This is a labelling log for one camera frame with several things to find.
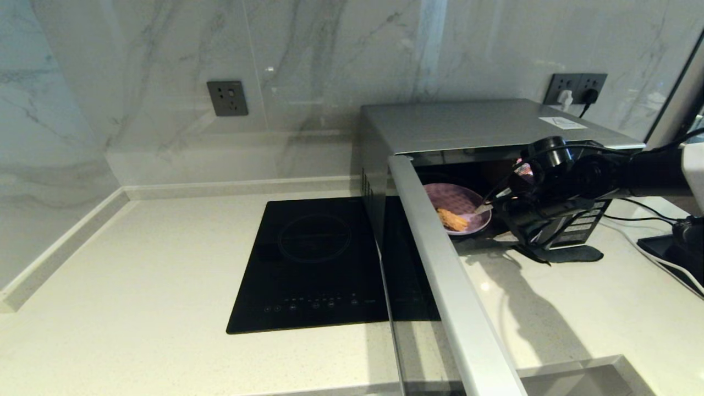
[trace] microwave top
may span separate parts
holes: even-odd
[[[550,136],[595,140],[611,149],[644,147],[632,137],[528,99],[363,106],[362,117],[393,154],[516,147]],[[585,128],[562,129],[541,119],[555,117]]]

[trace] fried food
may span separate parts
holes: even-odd
[[[448,230],[464,231],[465,229],[467,229],[469,222],[464,218],[459,217],[458,215],[452,213],[447,209],[438,208],[436,209],[436,211],[438,213],[440,221],[442,221],[442,224]]]

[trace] grey wall outlet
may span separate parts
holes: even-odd
[[[208,91],[216,116],[230,117],[249,114],[241,81],[208,81]]]
[[[606,81],[606,73],[563,73],[553,74],[543,104],[556,105],[560,92],[565,89],[572,91],[572,104],[584,104],[582,97],[588,89],[596,89],[599,94]]]

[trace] marble wall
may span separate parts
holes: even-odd
[[[701,0],[32,5],[123,185],[349,174],[362,104],[541,101],[555,72],[609,73],[586,118],[642,139],[704,26]],[[250,114],[216,118],[208,80]]]
[[[118,187],[27,0],[0,1],[0,290]]]

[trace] countertop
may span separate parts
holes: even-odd
[[[388,323],[225,333],[266,202],[349,195],[130,202],[19,312],[0,314],[0,395],[397,390]],[[646,202],[685,214],[663,199]],[[609,213],[647,214],[625,202]],[[662,222],[602,221],[589,244],[603,260],[552,267],[514,251],[455,247],[521,377],[623,355],[656,395],[697,395],[704,301],[626,240],[666,232]],[[404,323],[422,345],[409,380],[458,380],[436,324]]]
[[[662,198],[640,200],[686,216]],[[623,201],[607,213],[652,216]],[[704,395],[704,300],[627,240],[668,233],[662,221],[603,219],[588,242],[603,259],[552,266],[513,250],[455,248],[521,377],[623,355],[656,395]]]
[[[0,395],[398,389],[388,323],[225,333],[266,202],[349,195],[128,203],[20,311],[0,315]]]

